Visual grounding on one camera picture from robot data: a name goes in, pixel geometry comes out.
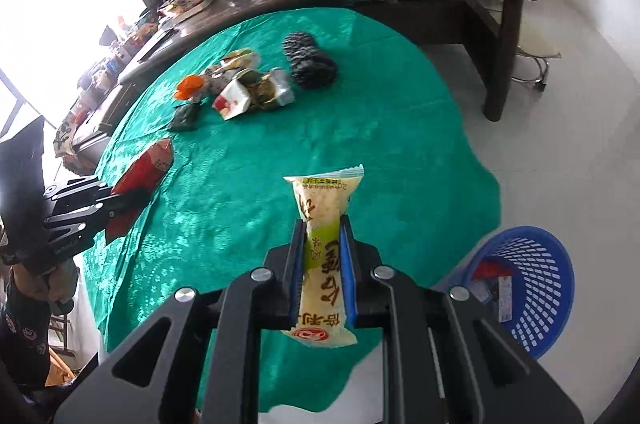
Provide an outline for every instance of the hand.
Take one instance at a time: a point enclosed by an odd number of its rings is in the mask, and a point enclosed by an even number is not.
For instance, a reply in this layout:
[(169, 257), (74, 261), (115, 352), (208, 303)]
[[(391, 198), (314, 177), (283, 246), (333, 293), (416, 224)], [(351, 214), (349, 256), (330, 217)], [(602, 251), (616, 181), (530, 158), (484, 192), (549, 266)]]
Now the hand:
[(73, 260), (67, 260), (49, 274), (49, 287), (41, 277), (33, 277), (21, 264), (14, 265), (14, 282), (17, 289), (38, 301), (62, 301), (65, 303), (76, 293), (80, 270)]

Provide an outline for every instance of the yellow snack wrapper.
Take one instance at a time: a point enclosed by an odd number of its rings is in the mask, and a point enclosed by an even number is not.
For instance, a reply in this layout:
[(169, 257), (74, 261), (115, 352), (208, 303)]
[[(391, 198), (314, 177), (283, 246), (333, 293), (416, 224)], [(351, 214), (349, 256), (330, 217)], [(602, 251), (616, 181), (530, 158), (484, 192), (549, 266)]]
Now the yellow snack wrapper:
[(364, 168), (307, 177), (284, 177), (293, 185), (300, 217), (306, 220), (302, 297), (294, 328), (284, 331), (308, 346), (337, 348), (358, 342), (344, 327), (340, 279), (340, 217), (360, 184)]

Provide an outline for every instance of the orange wrapper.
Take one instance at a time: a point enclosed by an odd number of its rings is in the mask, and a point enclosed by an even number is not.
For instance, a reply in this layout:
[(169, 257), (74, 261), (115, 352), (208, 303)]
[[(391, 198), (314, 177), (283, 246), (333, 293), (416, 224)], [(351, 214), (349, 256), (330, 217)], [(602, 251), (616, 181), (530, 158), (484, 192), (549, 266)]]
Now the orange wrapper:
[[(151, 194), (173, 164), (174, 147), (171, 139), (161, 139), (136, 157), (111, 189), (111, 194), (121, 195), (137, 189), (144, 189)], [(125, 236), (142, 211), (143, 209), (133, 209), (110, 220), (104, 231), (106, 243), (110, 244), (116, 238)]]

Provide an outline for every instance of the table leg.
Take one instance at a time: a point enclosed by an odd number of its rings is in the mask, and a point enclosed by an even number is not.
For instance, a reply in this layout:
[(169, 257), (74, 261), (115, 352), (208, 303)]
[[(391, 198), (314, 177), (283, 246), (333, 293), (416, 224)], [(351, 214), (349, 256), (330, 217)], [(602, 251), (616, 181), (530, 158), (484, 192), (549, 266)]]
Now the table leg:
[(492, 121), (500, 120), (504, 103), (507, 101), (520, 36), (522, 2), (523, 0), (504, 0), (502, 6), (502, 23), (498, 34), (494, 68), (487, 83), (483, 109), (484, 116)]

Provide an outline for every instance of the red logo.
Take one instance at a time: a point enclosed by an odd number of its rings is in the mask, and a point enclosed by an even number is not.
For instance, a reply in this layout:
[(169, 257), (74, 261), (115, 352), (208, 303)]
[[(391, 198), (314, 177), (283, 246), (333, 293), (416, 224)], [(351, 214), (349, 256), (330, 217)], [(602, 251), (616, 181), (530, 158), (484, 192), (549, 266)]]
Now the red logo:
[(299, 328), (293, 332), (293, 336), (307, 341), (325, 341), (329, 339), (329, 333), (322, 328)]

